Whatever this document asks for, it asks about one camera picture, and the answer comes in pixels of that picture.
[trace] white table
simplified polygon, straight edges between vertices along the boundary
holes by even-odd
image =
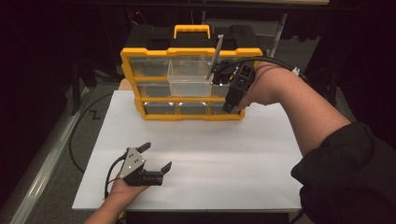
[[[114,92],[73,209],[98,208],[110,165],[127,147],[146,142],[151,148],[142,154],[145,169],[159,171],[169,161],[173,165],[163,185],[143,192],[129,210],[301,209],[302,185],[290,170],[302,156],[280,105],[253,104],[244,119],[233,121],[143,120],[132,91]]]

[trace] toolbox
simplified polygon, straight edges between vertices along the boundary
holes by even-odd
[[[122,49],[122,70],[143,119],[242,119],[245,110],[221,110],[229,86],[206,79],[222,35],[219,59],[262,56],[248,25],[134,26]]]

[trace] person's right hand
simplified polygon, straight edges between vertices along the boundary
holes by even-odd
[[[256,78],[253,84],[239,102],[237,108],[243,109],[251,103],[261,105],[279,103],[286,84],[294,81],[302,80],[291,71],[277,64],[261,62],[256,67]]]

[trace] gray carpet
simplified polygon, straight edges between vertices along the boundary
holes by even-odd
[[[262,46],[270,46],[265,38],[259,38]],[[292,40],[282,40],[279,43],[275,58],[284,61],[288,64],[294,64],[300,67],[302,71],[305,70],[307,62],[309,61],[313,50],[317,44],[317,40],[307,40],[304,43],[298,41],[298,38]],[[90,102],[113,92],[119,86],[118,82],[109,82],[99,80],[98,86],[92,90]],[[342,92],[338,90],[337,94],[337,108],[350,119],[354,119],[353,115],[348,109]],[[73,135],[72,151],[76,158],[77,164],[85,169],[91,156],[97,135],[100,132],[108,104],[111,96],[100,100],[91,108],[92,112],[87,112],[81,119],[78,127]],[[59,127],[63,127],[62,119],[60,119]],[[18,209],[21,200],[30,188],[37,171],[40,169],[40,164],[43,163],[47,157],[49,149],[43,146],[42,150],[37,153],[30,168],[22,178],[21,183],[15,188],[13,194],[10,196],[8,202],[0,213],[0,223],[9,223]],[[51,175],[47,187],[38,200],[35,209],[28,218],[27,223],[82,223],[92,212],[75,211],[71,209],[78,185],[83,174],[76,168],[69,155],[68,145],[65,146],[62,155],[57,162],[55,169]],[[290,218],[295,217],[296,214],[290,214]],[[308,224],[312,223],[309,218],[303,217],[297,223]]]

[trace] floor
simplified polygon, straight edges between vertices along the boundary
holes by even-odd
[[[261,38],[260,41],[265,45],[265,38]],[[288,64],[294,64],[304,71],[317,43],[318,40],[300,42],[298,38],[281,40],[275,58]],[[53,146],[59,145],[59,136],[64,134],[64,129],[72,118],[70,116],[71,101],[69,101],[69,105],[56,127],[54,127],[46,144],[37,153],[20,184],[15,188],[0,212],[0,223],[82,223],[92,213],[71,209],[79,182],[83,177],[83,173],[75,163],[82,170],[86,167],[108,109],[111,99],[108,94],[111,94],[118,86],[119,82],[117,81],[98,79],[98,86],[95,89],[87,90],[85,108],[89,105],[92,106],[78,120],[77,128],[72,132],[70,147],[69,142],[66,142],[61,148],[59,159],[50,173],[50,178],[44,182],[46,187],[36,196],[38,200],[34,204],[33,210],[31,212],[22,211],[25,214],[25,219],[19,222],[19,215],[15,216],[16,212],[21,211],[21,209],[19,210],[20,205],[29,188],[32,187],[37,173],[53,150]],[[348,118],[354,120],[341,90],[337,92],[336,107]],[[296,215],[290,214],[290,220]],[[296,223],[310,224],[312,222],[308,217],[303,216]]]

